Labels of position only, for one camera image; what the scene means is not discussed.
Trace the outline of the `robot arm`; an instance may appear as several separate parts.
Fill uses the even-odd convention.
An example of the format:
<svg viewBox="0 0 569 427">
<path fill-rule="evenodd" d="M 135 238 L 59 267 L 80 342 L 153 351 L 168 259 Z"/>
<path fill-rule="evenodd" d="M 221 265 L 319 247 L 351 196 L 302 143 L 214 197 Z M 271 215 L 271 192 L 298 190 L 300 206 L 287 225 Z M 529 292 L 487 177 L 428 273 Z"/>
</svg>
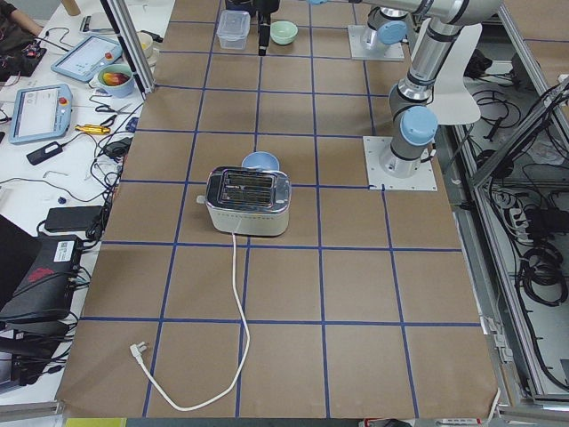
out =
<svg viewBox="0 0 569 427">
<path fill-rule="evenodd" d="M 394 135 L 379 155 L 380 166 L 390 176 L 406 179 L 415 174 L 421 155 L 438 128 L 437 116 L 427 107 L 441 68 L 463 28 L 491 18 L 500 1 L 371 1 L 368 28 L 379 31 L 408 13 L 429 17 L 423 38 L 406 77 L 389 93 Z"/>
<path fill-rule="evenodd" d="M 265 56 L 269 40 L 276 42 L 279 22 L 271 22 L 271 14 L 279 9 L 279 1 L 253 1 L 259 26 L 258 54 Z M 407 13 L 395 9 L 373 7 L 365 26 L 348 28 L 350 52 L 353 59 L 402 60 L 401 42 L 407 34 Z"/>
</svg>

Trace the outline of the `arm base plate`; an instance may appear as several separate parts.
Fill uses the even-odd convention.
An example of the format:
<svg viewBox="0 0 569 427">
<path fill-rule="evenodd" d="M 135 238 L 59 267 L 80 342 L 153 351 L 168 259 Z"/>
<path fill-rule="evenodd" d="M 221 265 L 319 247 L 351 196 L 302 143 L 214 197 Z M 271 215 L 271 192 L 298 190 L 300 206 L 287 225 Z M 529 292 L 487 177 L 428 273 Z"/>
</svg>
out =
<svg viewBox="0 0 569 427">
<path fill-rule="evenodd" d="M 363 138 L 368 187 L 374 190 L 437 191 L 429 151 L 408 161 L 391 151 L 391 137 Z"/>
<path fill-rule="evenodd" d="M 405 58 L 401 43 L 384 44 L 367 26 L 349 25 L 348 35 L 353 60 L 402 62 Z"/>
</svg>

